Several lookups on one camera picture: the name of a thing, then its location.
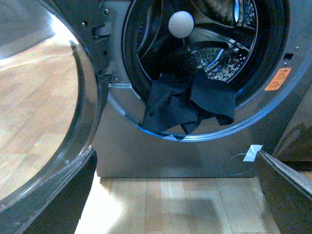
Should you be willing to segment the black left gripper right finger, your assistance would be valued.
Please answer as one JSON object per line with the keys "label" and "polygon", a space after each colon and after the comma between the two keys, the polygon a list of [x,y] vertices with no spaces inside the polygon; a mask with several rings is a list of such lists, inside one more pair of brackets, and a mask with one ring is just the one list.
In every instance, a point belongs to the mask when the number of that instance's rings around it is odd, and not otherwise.
{"label": "black left gripper right finger", "polygon": [[257,176],[268,208],[282,234],[312,232],[312,162],[278,160],[259,151]]}

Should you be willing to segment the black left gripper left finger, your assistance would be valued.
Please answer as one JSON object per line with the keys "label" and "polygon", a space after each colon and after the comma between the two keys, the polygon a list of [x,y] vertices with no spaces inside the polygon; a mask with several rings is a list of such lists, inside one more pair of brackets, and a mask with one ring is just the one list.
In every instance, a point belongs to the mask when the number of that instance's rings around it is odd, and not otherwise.
{"label": "black left gripper left finger", "polygon": [[0,213],[2,234],[73,234],[97,166],[89,148],[27,196]]}

